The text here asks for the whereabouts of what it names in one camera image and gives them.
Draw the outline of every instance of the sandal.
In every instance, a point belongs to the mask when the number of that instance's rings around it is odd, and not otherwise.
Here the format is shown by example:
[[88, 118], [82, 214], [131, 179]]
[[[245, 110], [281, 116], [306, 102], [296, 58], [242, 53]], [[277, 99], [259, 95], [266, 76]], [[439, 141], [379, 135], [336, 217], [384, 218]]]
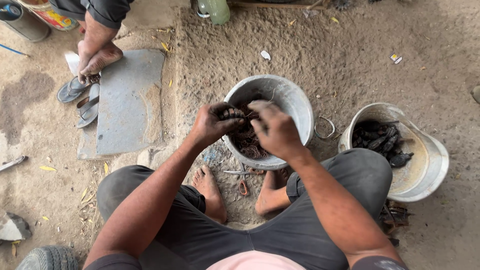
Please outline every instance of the sandal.
[[100, 100], [100, 85], [93, 84], [90, 87], [88, 97], [77, 104], [77, 112], [80, 115], [77, 128], [84, 128], [93, 122], [98, 116], [98, 101]]
[[65, 83], [57, 93], [57, 100], [61, 103], [67, 103], [78, 98], [91, 84], [82, 84], [75, 76], [71, 81]]

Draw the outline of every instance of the hand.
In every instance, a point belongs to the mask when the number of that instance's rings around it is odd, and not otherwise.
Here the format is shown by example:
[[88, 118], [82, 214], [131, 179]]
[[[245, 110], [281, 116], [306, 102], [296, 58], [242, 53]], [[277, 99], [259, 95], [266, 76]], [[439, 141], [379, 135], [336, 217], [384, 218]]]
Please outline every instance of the hand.
[[241, 116], [242, 114], [240, 110], [226, 102], [203, 105], [198, 111], [192, 130], [188, 134], [194, 143], [202, 148], [206, 148], [227, 134], [227, 132], [245, 123], [243, 118], [230, 118], [222, 121], [218, 115]]
[[256, 100], [248, 104], [248, 108], [260, 115], [260, 120], [252, 120], [250, 123], [265, 150], [287, 162], [308, 151], [300, 141], [292, 117], [283, 113], [275, 104]]

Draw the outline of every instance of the dirt ground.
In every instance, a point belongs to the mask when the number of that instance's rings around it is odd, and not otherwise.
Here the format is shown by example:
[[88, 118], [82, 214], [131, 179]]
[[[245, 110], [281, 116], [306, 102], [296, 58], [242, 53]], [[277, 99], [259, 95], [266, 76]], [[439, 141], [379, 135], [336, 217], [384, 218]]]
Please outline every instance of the dirt ground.
[[[225, 26], [182, 10], [170, 40], [175, 51], [162, 75], [162, 140], [144, 151], [112, 157], [109, 173], [136, 163], [158, 167], [186, 136], [202, 104], [223, 100], [251, 75], [276, 74], [299, 85], [315, 116], [330, 118], [336, 134], [363, 106], [389, 102], [443, 142], [451, 158], [439, 189], [408, 205], [416, 215], [397, 235], [402, 258], [413, 270], [478, 269], [480, 105], [469, 91], [480, 84], [479, 10], [480, 3], [467, 0], [357, 1], [347, 11], [330, 8], [308, 19], [297, 10], [234, 9]], [[332, 16], [338, 24], [329, 20]], [[160, 41], [168, 38], [155, 29], [130, 29], [115, 43], [123, 50], [161, 49]], [[9, 243], [0, 245], [1, 269], [15, 269], [34, 247], [70, 242], [82, 265], [103, 224], [95, 196], [89, 203], [81, 203], [81, 196], [86, 188], [85, 197], [95, 195], [104, 162], [76, 159], [75, 103], [60, 104], [55, 98], [71, 78], [63, 53], [75, 50], [80, 39], [77, 31], [53, 31], [48, 40], [32, 44], [0, 27], [4, 45], [32, 55], [26, 59], [0, 50], [0, 161], [30, 157], [1, 173], [0, 207], [24, 217], [33, 232], [17, 247], [16, 257]], [[260, 56], [262, 50], [271, 61]], [[402, 62], [394, 65], [391, 53], [402, 56]], [[318, 160], [335, 155], [336, 147], [331, 138], [314, 138], [309, 146]], [[242, 197], [239, 178], [221, 172], [238, 168], [221, 142], [206, 149], [193, 168], [204, 163], [217, 177], [231, 226], [265, 222], [253, 207], [262, 177], [249, 176], [250, 193]], [[57, 171], [43, 171], [42, 165]]]

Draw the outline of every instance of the paint bucket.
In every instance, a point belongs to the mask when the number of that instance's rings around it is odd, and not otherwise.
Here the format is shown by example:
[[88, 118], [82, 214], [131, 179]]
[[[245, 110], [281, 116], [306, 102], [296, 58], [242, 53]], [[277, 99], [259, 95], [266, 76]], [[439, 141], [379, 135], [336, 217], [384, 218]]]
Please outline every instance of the paint bucket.
[[403, 167], [393, 168], [393, 180], [387, 198], [397, 202], [416, 202], [432, 194], [443, 182], [449, 165], [448, 152], [438, 140], [417, 128], [405, 113], [389, 103], [373, 103], [363, 107], [352, 119], [338, 142], [338, 152], [352, 149], [355, 125], [362, 121], [399, 121], [395, 124], [404, 138], [404, 153], [414, 153]]
[[[270, 74], [248, 77], [237, 83], [223, 101], [238, 107], [252, 100], [270, 98], [284, 113], [292, 117], [302, 144], [309, 144], [314, 127], [312, 105], [303, 90], [292, 81]], [[222, 140], [240, 162], [251, 168], [273, 171], [288, 166], [286, 161], [274, 155], [255, 160], [248, 158], [235, 146], [230, 135], [223, 136]]]
[[[3, 7], [9, 3], [10, 2], [7, 1], [0, 1], [0, 6]], [[22, 8], [21, 5], [11, 4], [11, 6], [16, 7], [20, 11], [20, 15], [15, 18], [5, 12], [0, 12], [0, 23], [20, 37], [32, 42], [39, 42], [48, 37], [50, 34], [50, 27], [48, 25]]]
[[70, 31], [75, 29], [79, 24], [76, 20], [59, 15], [53, 11], [49, 2], [43, 3], [46, 0], [38, 0], [39, 4], [32, 4], [29, 0], [18, 0], [24, 7], [32, 12], [35, 12], [43, 21], [53, 26], [60, 31]]

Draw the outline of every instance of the tire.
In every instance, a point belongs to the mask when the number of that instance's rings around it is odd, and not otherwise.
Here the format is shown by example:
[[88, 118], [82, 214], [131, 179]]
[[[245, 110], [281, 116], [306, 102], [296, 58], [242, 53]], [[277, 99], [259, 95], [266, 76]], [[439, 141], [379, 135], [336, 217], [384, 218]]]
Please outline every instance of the tire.
[[290, 3], [296, 0], [259, 0], [261, 2], [267, 2], [267, 3], [274, 3], [274, 4], [284, 4], [284, 3]]
[[15, 270], [78, 270], [78, 262], [71, 248], [46, 245], [30, 251]]

